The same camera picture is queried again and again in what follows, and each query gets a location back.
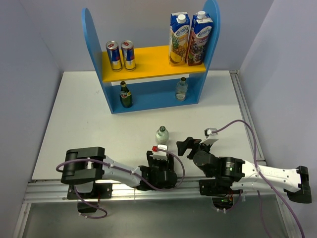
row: white cap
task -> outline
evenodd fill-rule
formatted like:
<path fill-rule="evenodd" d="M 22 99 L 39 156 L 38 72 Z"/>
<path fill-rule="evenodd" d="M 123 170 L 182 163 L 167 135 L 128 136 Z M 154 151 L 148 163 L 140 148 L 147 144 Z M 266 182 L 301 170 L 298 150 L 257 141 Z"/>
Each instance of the white cap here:
<path fill-rule="evenodd" d="M 179 14 L 177 16 L 177 22 L 178 23 L 184 23 L 186 21 L 186 16 L 184 14 Z"/>
<path fill-rule="evenodd" d="M 205 16 L 206 16 L 206 12 L 205 11 L 197 12 L 197 18 L 198 19 L 203 19 Z"/>

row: pineapple image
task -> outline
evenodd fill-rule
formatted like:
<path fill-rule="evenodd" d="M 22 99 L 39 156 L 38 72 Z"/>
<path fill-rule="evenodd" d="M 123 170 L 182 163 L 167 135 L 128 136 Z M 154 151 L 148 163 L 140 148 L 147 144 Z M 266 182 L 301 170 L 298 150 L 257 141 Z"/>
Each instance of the pineapple image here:
<path fill-rule="evenodd" d="M 170 61 L 174 64 L 180 63 L 185 57 L 186 48 L 179 44 L 179 38 L 172 34 L 172 51 L 170 53 Z"/>

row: juice carton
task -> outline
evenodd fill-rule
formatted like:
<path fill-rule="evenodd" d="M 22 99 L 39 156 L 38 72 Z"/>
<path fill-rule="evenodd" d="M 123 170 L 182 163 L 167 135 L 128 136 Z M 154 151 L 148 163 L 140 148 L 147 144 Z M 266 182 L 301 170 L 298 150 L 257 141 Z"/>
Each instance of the juice carton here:
<path fill-rule="evenodd" d="M 189 24 L 187 12 L 172 13 L 170 16 L 168 59 L 171 66 L 185 64 Z"/>
<path fill-rule="evenodd" d="M 206 14 L 204 11 L 199 11 L 193 16 L 186 54 L 186 61 L 189 66 L 203 63 L 206 43 L 208 42 L 212 27 L 213 21 L 209 14 Z"/>

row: white table top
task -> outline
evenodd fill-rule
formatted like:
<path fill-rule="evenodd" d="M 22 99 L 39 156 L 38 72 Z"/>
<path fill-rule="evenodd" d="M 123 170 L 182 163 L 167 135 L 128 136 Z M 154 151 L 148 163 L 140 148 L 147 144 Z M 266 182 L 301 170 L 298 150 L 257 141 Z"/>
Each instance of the white table top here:
<path fill-rule="evenodd" d="M 110 113 L 95 72 L 65 72 L 32 179 L 60 179 L 55 168 L 64 162 L 66 151 L 83 147 L 101 146 L 113 160 L 132 167 L 147 166 L 146 151 L 155 145 L 159 126 L 167 128 L 169 150 L 177 153 L 176 141 L 188 136 L 203 139 L 205 128 L 221 128 L 235 119 L 242 116 L 228 71 L 209 71 L 196 105 L 115 115 Z M 233 124 L 219 136 L 213 154 L 253 161 L 242 123 Z M 203 177 L 186 158 L 188 153 L 181 157 L 186 176 Z M 176 161 L 175 171 L 181 176 Z"/>

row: orange shelf surface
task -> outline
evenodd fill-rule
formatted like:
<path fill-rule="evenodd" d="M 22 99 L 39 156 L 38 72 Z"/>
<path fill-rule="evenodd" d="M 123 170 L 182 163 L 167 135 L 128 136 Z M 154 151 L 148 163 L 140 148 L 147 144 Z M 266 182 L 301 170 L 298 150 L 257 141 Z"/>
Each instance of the orange shelf surface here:
<path fill-rule="evenodd" d="M 103 52 L 103 83 L 126 81 L 139 78 L 161 77 L 169 75 L 203 73 L 205 65 L 170 66 L 168 62 L 168 46 L 135 48 L 136 69 L 127 71 L 124 67 L 119 72 L 111 69 L 107 52 Z"/>

